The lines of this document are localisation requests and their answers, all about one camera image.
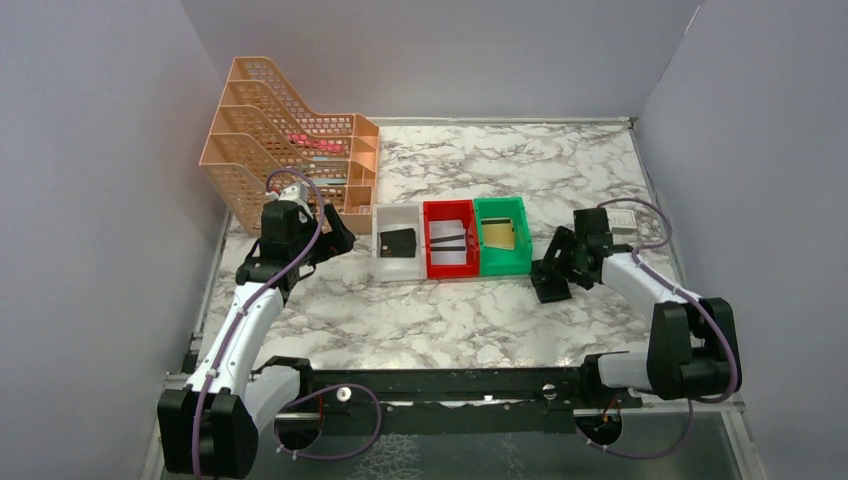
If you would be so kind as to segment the peach plastic desk organizer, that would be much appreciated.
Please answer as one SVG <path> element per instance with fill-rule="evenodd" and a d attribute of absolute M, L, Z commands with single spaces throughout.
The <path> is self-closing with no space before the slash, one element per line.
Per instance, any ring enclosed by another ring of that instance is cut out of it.
<path fill-rule="evenodd" d="M 303 156 L 287 134 L 346 137 L 347 157 Z M 199 165 L 247 233 L 257 235 L 268 175 L 309 176 L 356 234 L 372 230 L 380 129 L 358 113 L 318 113 L 264 56 L 233 59 Z"/>

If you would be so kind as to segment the white card box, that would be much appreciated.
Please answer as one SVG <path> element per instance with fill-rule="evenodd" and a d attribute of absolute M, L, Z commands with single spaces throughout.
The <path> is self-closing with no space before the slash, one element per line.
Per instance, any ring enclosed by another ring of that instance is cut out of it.
<path fill-rule="evenodd" d="M 638 231 L 636 213 L 629 209 L 607 208 L 610 231 L 615 235 L 628 235 Z"/>

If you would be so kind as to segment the green plastic bin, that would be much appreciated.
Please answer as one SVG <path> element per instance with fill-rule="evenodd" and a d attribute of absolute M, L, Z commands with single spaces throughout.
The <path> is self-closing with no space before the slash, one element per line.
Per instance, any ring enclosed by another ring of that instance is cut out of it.
<path fill-rule="evenodd" d="M 480 275 L 528 275 L 533 241 L 521 197 L 473 200 L 480 244 Z"/>

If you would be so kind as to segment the white plastic bin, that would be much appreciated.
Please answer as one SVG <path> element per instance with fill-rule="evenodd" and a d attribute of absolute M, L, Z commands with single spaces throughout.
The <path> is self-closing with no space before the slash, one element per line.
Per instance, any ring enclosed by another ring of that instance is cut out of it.
<path fill-rule="evenodd" d="M 374 205 L 372 273 L 379 282 L 426 279 L 421 202 Z"/>

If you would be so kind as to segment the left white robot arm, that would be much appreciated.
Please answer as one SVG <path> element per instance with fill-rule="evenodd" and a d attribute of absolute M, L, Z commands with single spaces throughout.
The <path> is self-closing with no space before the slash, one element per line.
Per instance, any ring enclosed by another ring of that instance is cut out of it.
<path fill-rule="evenodd" d="M 258 380 L 251 372 L 301 268 L 344 255 L 354 242 L 331 203 L 318 214 L 301 200 L 264 205 L 260 236 L 236 270 L 234 297 L 219 334 L 185 385 L 164 390 L 158 401 L 168 472 L 243 479 L 273 408 L 283 403 L 298 411 L 310 405 L 315 386 L 293 368 L 275 367 L 268 379 Z"/>

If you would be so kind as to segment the black leather card holder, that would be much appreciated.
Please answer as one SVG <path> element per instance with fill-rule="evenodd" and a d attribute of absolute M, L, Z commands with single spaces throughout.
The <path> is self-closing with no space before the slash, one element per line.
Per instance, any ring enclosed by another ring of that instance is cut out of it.
<path fill-rule="evenodd" d="M 537 299 L 542 304 L 560 302 L 572 298 L 568 282 L 559 276 L 532 273 L 531 282 Z"/>

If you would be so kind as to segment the red plastic bin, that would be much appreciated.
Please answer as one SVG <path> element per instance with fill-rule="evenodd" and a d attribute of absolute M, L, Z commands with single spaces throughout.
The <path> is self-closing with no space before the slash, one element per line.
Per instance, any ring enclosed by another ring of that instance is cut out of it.
<path fill-rule="evenodd" d="M 423 220 L 427 278 L 477 277 L 480 246 L 473 202 L 425 201 Z"/>

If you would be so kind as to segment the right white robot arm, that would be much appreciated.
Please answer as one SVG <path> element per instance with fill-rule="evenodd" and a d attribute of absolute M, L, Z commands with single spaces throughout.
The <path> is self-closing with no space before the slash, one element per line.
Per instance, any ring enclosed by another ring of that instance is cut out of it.
<path fill-rule="evenodd" d="M 589 356 L 577 380 L 579 398 L 600 407 L 617 390 L 633 389 L 664 400 L 718 403 L 742 382 L 732 307 L 680 287 L 649 266 L 638 250 L 617 244 L 603 207 L 577 210 L 571 228 L 560 226 L 545 255 L 531 266 L 542 303 L 567 300 L 571 286 L 604 285 L 642 313 L 649 340 L 642 352 Z"/>

